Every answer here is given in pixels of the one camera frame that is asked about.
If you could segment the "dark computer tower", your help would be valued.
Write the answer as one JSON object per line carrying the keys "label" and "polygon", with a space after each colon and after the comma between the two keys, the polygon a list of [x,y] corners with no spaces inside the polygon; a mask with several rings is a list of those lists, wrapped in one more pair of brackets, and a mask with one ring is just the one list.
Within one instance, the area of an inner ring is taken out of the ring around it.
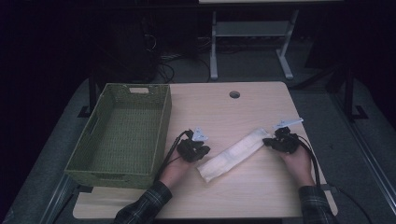
{"label": "dark computer tower", "polygon": [[120,14],[120,53],[133,81],[150,83],[156,76],[157,59],[147,49],[142,19],[128,13]]}

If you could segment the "black stand leg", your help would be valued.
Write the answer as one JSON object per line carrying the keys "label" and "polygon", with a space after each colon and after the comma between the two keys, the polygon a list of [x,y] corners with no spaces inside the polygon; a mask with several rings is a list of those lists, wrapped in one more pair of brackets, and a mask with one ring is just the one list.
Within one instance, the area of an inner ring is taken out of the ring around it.
{"label": "black stand leg", "polygon": [[344,93],[344,113],[350,122],[356,119],[368,119],[368,116],[361,105],[355,105],[354,100],[354,74],[350,68],[346,70],[345,75],[345,93]]}
{"label": "black stand leg", "polygon": [[96,83],[94,80],[94,74],[90,74],[88,78],[88,85],[89,85],[89,104],[84,105],[80,109],[78,113],[79,118],[88,118],[91,115],[96,105]]}

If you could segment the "person's right hand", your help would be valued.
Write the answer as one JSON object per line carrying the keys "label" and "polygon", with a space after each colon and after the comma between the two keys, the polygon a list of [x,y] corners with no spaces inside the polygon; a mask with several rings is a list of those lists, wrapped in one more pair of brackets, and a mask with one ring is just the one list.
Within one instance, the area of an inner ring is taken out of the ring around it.
{"label": "person's right hand", "polygon": [[308,152],[302,147],[297,147],[292,154],[278,152],[279,157],[285,162],[286,167],[295,180],[297,186],[314,186],[315,181],[311,175],[311,159]]}

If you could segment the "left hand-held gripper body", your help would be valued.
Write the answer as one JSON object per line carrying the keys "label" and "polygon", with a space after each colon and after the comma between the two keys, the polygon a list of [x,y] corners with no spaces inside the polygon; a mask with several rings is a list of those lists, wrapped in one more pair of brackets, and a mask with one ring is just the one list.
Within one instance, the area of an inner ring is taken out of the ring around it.
{"label": "left hand-held gripper body", "polygon": [[200,127],[196,127],[194,130],[187,130],[181,135],[185,135],[185,139],[181,139],[177,144],[177,152],[187,162],[191,161],[193,155],[197,155],[196,149],[201,146],[205,146],[205,141],[208,139],[204,135]]}

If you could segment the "green woven basket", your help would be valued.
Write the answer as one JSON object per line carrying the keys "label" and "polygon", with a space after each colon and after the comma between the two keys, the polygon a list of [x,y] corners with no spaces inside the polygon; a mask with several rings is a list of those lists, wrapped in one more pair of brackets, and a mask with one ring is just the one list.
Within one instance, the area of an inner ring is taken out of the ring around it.
{"label": "green woven basket", "polygon": [[64,172],[83,186],[147,189],[163,163],[168,85],[108,83]]}

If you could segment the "white metal stand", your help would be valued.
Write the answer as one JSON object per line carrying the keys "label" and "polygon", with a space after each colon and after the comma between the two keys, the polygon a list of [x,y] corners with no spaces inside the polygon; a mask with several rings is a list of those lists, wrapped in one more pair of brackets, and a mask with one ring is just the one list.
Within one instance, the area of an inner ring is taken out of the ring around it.
{"label": "white metal stand", "polygon": [[209,72],[212,80],[219,78],[217,60],[218,37],[283,37],[284,43],[276,50],[276,56],[286,79],[293,79],[286,53],[294,31],[299,10],[292,12],[288,21],[218,21],[217,12],[212,13],[211,49]]}

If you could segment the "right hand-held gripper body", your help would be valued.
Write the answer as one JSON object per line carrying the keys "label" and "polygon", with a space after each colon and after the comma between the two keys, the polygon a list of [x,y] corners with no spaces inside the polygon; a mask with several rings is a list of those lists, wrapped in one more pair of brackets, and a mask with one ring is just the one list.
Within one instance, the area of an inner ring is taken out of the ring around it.
{"label": "right hand-held gripper body", "polygon": [[275,145],[273,149],[289,154],[294,153],[300,143],[298,135],[290,132],[290,125],[302,123],[303,121],[302,118],[282,119],[277,125],[274,125]]}

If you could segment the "person's left hand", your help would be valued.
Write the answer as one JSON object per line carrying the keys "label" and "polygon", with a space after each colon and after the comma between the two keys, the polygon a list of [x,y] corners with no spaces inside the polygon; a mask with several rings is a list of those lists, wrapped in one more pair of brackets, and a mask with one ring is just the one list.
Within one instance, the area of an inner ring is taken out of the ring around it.
{"label": "person's left hand", "polygon": [[159,180],[171,189],[193,166],[193,163],[185,161],[177,151],[174,151],[170,157],[170,163],[164,168]]}

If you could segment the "aluminium floor rail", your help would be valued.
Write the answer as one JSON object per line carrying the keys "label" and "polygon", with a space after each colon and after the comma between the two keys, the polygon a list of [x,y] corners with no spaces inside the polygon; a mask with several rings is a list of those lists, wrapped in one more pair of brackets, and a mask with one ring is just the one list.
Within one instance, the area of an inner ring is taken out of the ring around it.
{"label": "aluminium floor rail", "polygon": [[72,200],[77,190],[76,182],[68,175],[62,175],[49,199],[39,224],[55,224],[62,212]]}
{"label": "aluminium floor rail", "polygon": [[396,216],[396,188],[392,186],[391,182],[389,181],[387,175],[385,174],[384,170],[382,169],[381,165],[373,154],[368,142],[363,137],[363,134],[356,123],[356,120],[362,118],[362,112],[360,112],[359,115],[348,115],[344,108],[344,103],[342,102],[342,100],[334,94],[331,94],[330,97],[334,106],[341,114],[344,123],[353,135],[355,141],[357,142],[363,160],[368,166],[368,169],[370,170],[375,180],[375,183],[378,185],[381,193],[385,197],[385,200],[387,201],[387,204],[389,205],[392,213],[394,214],[394,216]]}

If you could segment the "cream white cloth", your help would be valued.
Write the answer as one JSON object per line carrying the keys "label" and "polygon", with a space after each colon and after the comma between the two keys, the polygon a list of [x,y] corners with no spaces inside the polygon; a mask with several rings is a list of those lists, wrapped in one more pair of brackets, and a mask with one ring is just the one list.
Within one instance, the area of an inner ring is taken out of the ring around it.
{"label": "cream white cloth", "polygon": [[197,167],[206,183],[226,174],[263,146],[263,139],[271,137],[264,128],[252,131],[240,141],[220,152],[219,155]]}

